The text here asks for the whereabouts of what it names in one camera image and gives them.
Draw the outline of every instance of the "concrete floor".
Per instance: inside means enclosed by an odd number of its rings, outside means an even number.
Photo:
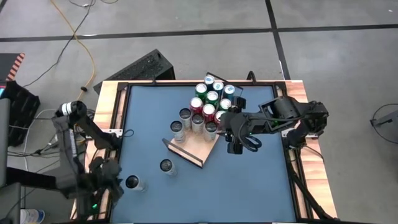
[[[56,1],[76,27],[85,9]],[[398,2],[370,0],[272,0],[277,26],[356,26],[395,24]],[[98,1],[78,31],[86,34],[176,31],[197,29],[270,28],[263,0],[119,0]],[[48,0],[8,0],[0,13],[0,38],[70,35],[66,23]],[[320,139],[333,199],[342,220],[396,223],[398,220],[398,149],[378,137],[369,125],[374,111],[397,103],[397,29],[279,33],[291,79],[304,80],[311,100],[322,101],[330,112]],[[0,52],[26,53],[16,80],[31,82],[56,61],[66,41],[0,42]],[[117,72],[153,49],[174,65],[178,79],[202,78],[206,71],[225,78],[282,79],[274,36],[259,34],[189,35],[84,40],[96,62],[94,83]],[[40,96],[40,109],[57,108],[74,100],[91,73],[90,59],[71,42],[62,61],[28,89]],[[98,96],[89,91],[83,101],[95,109]],[[381,114],[396,108],[387,108]],[[32,127],[28,150],[43,147],[53,134],[52,124]],[[382,133],[398,140],[395,129]],[[28,159],[38,170],[56,159]],[[24,168],[23,159],[9,166]],[[57,172],[57,165],[50,172]],[[59,198],[42,201],[49,195]],[[71,203],[56,192],[38,190],[27,207],[47,211],[47,222],[66,220]]]

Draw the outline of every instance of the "silver can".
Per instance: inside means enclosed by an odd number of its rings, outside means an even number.
[[[192,116],[192,131],[194,134],[203,134],[203,127],[205,126],[205,119],[201,114]]]
[[[205,85],[207,86],[207,91],[213,90],[213,83],[215,79],[213,75],[205,76]]]
[[[138,178],[136,175],[131,175],[126,179],[126,187],[131,189],[131,190],[136,190],[136,191],[145,191],[147,188],[147,184]]]
[[[180,110],[180,120],[186,131],[189,131],[192,128],[191,117],[192,113],[190,109],[184,108]]]
[[[228,109],[231,107],[231,105],[232,105],[231,100],[222,99],[220,101],[220,107],[218,108],[218,110],[228,111]]]
[[[213,83],[213,91],[217,92],[219,96],[223,92],[223,88],[224,88],[224,83],[223,82],[218,81],[218,80],[214,81],[214,83]]]
[[[170,176],[175,176],[177,175],[177,169],[174,166],[174,163],[170,159],[164,159],[162,162],[160,162],[160,169],[163,171],[163,173],[170,175]]]
[[[213,141],[217,136],[217,124],[210,121],[205,125],[203,137],[206,141]]]
[[[183,127],[184,126],[181,121],[173,121],[170,125],[170,129],[174,134],[174,140],[176,142],[182,143],[185,141],[185,132]]]

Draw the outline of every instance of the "can lid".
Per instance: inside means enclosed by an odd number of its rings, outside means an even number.
[[[218,93],[216,93],[215,91],[210,91],[207,93],[207,98],[211,101],[215,101],[218,99]]]
[[[191,117],[191,111],[188,108],[183,108],[180,110],[180,117],[182,119],[187,119]]]
[[[210,121],[210,122],[206,123],[205,128],[206,128],[206,131],[213,133],[213,132],[217,131],[217,124]]]
[[[226,85],[224,88],[224,93],[226,94],[232,94],[235,92],[235,87],[232,85]]]
[[[164,172],[170,171],[173,167],[173,163],[170,159],[164,159],[160,162],[160,169]]]
[[[203,107],[204,114],[213,114],[214,111],[216,111],[216,108],[211,104],[207,104]]]
[[[194,122],[195,124],[202,124],[203,120],[203,116],[200,114],[195,114],[192,116],[192,122]]]
[[[207,91],[207,87],[203,83],[197,84],[197,87],[195,89],[198,93],[206,93]]]
[[[139,179],[136,175],[131,175],[126,179],[126,187],[133,189],[134,187],[137,187],[139,184]]]
[[[218,121],[221,121],[221,115],[223,115],[223,113],[225,113],[225,111],[219,111],[219,112],[216,113],[216,119]]]
[[[222,90],[224,88],[224,83],[221,81],[214,81],[213,88],[215,90]]]
[[[214,80],[215,79],[212,75],[207,75],[205,77],[205,84],[207,84],[207,85],[213,84]]]
[[[199,97],[194,97],[191,100],[191,106],[194,108],[198,108],[202,105],[201,99]]]
[[[231,103],[231,100],[229,100],[229,99],[222,99],[222,100],[220,101],[220,106],[221,106],[221,108],[223,108],[223,109],[225,109],[225,110],[227,110],[228,108],[230,108],[231,105],[232,105],[232,103]]]
[[[182,123],[181,121],[173,121],[170,125],[170,128],[173,132],[179,132],[182,130]]]

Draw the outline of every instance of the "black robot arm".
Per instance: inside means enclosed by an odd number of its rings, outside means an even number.
[[[221,126],[228,144],[228,152],[242,154],[243,146],[256,152],[262,146],[253,134],[274,134],[293,128],[287,134],[289,146],[301,148],[308,134],[321,135],[326,126],[328,111],[322,103],[299,103],[295,98],[281,96],[259,105],[257,113],[243,113],[246,100],[234,99],[233,107],[221,116]]]
[[[91,136],[97,149],[118,150],[121,147],[121,138],[114,133],[102,132],[87,116],[87,107],[81,101],[62,104],[55,112],[52,122],[59,141],[60,165],[69,167],[61,169],[65,173],[57,177],[57,188],[66,198],[76,198],[77,219],[85,220],[99,212],[98,203],[105,189],[109,190],[114,202],[124,192],[119,186],[121,180],[118,175],[121,168],[116,161],[96,157],[89,165],[89,173],[85,172],[76,150],[74,127],[79,125]]]

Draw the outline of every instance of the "soda can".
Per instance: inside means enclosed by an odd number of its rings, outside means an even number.
[[[223,113],[225,113],[225,111],[218,111],[216,113],[216,116],[214,116],[214,122],[217,124],[217,127],[220,128],[220,124],[221,124],[221,115],[223,115]]]
[[[235,86],[232,85],[226,85],[224,87],[224,96],[223,98],[229,99],[232,101],[233,97],[235,94]]]
[[[138,178],[138,176],[131,175],[126,179],[126,187],[131,190],[144,192],[147,188],[147,184]]]
[[[174,140],[176,142],[182,143],[185,141],[185,132],[183,127],[184,126],[181,121],[173,121],[170,125],[170,129],[174,134]]]
[[[192,112],[188,108],[184,108],[180,110],[180,120],[184,126],[184,129],[186,131],[191,130],[192,124],[191,124],[191,116]]]
[[[216,112],[216,108],[211,105],[203,106],[203,117],[205,118],[205,122],[214,121],[214,113]]]
[[[228,111],[228,108],[230,108],[232,105],[231,100],[229,99],[222,99],[220,101],[220,106],[218,107],[219,111]]]
[[[177,175],[177,170],[174,166],[174,163],[170,159],[162,160],[162,162],[160,162],[160,169],[165,174],[170,175],[172,177]]]
[[[205,76],[205,85],[207,87],[207,91],[213,90],[213,83],[215,79],[213,75],[207,75]]]
[[[217,107],[218,103],[218,94],[215,91],[210,91],[206,95],[206,104],[211,104],[214,107]]]
[[[216,139],[216,135],[217,135],[217,124],[212,121],[207,122],[205,125],[205,133],[203,134],[205,140],[212,141]]]
[[[207,87],[203,83],[197,84],[195,87],[195,96],[204,102],[206,100]]]
[[[213,91],[218,93],[218,95],[221,95],[222,91],[224,88],[224,83],[221,81],[214,81],[213,83]]]
[[[189,104],[189,108],[193,114],[201,114],[203,102],[199,97],[194,97]]]
[[[203,127],[205,120],[201,114],[195,114],[192,116],[192,131],[194,134],[203,134]]]

